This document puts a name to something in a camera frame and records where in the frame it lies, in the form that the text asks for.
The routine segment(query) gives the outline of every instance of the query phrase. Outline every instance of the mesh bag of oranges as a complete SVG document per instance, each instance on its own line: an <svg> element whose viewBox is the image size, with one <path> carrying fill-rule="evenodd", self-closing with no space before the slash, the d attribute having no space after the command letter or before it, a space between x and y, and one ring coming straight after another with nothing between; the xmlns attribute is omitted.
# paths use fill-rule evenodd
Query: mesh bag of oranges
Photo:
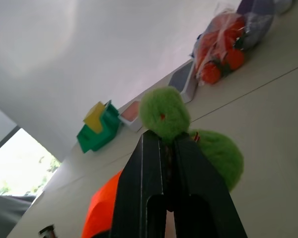
<svg viewBox="0 0 298 238"><path fill-rule="evenodd" d="M245 50L262 40L273 18L273 0L242 0L236 12L228 9L214 17L192 52L199 82L214 84L239 69Z"/></svg>

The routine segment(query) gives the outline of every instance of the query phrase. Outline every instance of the green plastic container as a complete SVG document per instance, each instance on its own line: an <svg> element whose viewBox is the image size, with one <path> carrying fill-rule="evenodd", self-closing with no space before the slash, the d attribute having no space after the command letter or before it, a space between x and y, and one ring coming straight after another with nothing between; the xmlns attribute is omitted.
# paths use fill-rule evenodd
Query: green plastic container
<svg viewBox="0 0 298 238"><path fill-rule="evenodd" d="M109 141L111 141L117 134L117 130L120 124L118 118L119 112L109 101L106 104L105 111L100 116L100 121L103 126L101 133L95 133L87 125L77 135L77 140L84 153L88 150L97 151Z"/></svg>

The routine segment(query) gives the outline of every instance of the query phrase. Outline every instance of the dark cloth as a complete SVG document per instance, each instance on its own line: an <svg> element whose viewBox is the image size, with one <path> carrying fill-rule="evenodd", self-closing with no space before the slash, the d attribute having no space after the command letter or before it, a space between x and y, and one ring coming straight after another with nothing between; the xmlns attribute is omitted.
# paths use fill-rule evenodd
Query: dark cloth
<svg viewBox="0 0 298 238"><path fill-rule="evenodd" d="M9 235L34 199L35 196L0 196L0 238Z"/></svg>

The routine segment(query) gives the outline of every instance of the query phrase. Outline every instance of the table surface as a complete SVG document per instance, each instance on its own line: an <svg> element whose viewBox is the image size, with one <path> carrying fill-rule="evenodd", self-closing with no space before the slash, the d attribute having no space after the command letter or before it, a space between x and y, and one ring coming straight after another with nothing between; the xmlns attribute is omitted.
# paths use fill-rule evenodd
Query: table surface
<svg viewBox="0 0 298 238"><path fill-rule="evenodd" d="M249 237L298 237L298 1L244 67L198 88L187 108L192 128L228 135L245 156L231 195ZM80 237L92 195L124 167L144 131L122 128L95 153L76 145L8 238L34 238L50 224L59 238ZM167 230L174 237L171 219Z"/></svg>

